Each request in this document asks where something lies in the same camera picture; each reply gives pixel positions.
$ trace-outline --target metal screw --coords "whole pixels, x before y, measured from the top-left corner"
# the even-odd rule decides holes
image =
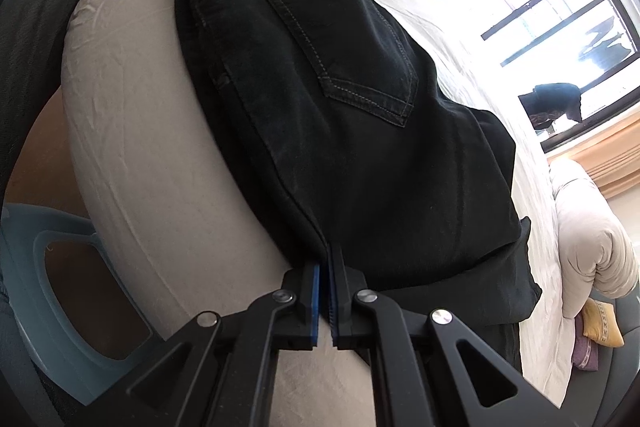
[[[356,293],[356,299],[360,302],[373,302],[378,298],[378,294],[373,290],[360,290]]]
[[[453,315],[447,310],[436,310],[431,314],[431,318],[436,324],[449,324],[453,320]]]
[[[271,294],[271,296],[274,301],[280,302],[281,304],[291,302],[293,300],[293,293],[289,290],[276,290]]]
[[[202,312],[196,319],[202,328],[210,328],[218,323],[218,316],[214,312]]]

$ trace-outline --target bed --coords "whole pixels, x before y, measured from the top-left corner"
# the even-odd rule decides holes
[[[520,325],[522,366],[559,406],[574,322],[562,317],[556,208],[536,135],[499,68],[482,61],[473,39],[461,41],[443,6],[376,1],[431,54],[443,92],[494,112],[516,142],[512,197],[518,215],[532,220],[529,262],[543,289]],[[180,53],[174,0],[81,0],[66,35],[62,91],[86,207],[114,269],[161,336],[202,310],[237,312],[280,286],[286,260],[210,135]],[[331,349],[326,325],[313,353],[281,355],[272,425],[374,425],[368,368]]]

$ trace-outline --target white pillow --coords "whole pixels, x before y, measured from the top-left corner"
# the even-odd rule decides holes
[[[62,95],[74,170],[116,272],[160,335],[280,287],[284,257],[212,139],[184,65],[174,0],[80,0]],[[283,351],[278,427],[375,425],[369,367],[332,348]]]
[[[638,282],[638,261],[620,220],[580,164],[560,158],[551,163],[550,174],[558,212],[562,314],[573,318],[592,288],[609,298],[627,295]]]

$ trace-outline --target black clothing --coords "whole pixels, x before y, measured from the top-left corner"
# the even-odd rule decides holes
[[[447,303],[519,366],[517,324],[541,291],[495,115],[444,97],[431,57],[374,0],[175,9],[216,142],[289,261],[339,243],[371,288],[425,314]]]
[[[535,130],[546,129],[554,120],[566,113],[569,120],[580,123],[580,89],[574,84],[541,84],[533,92],[521,94],[518,98]]]

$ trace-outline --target yellow pillow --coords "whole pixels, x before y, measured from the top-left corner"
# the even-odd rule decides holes
[[[612,304],[587,299],[582,308],[582,320],[583,334],[593,342],[607,347],[625,345]]]

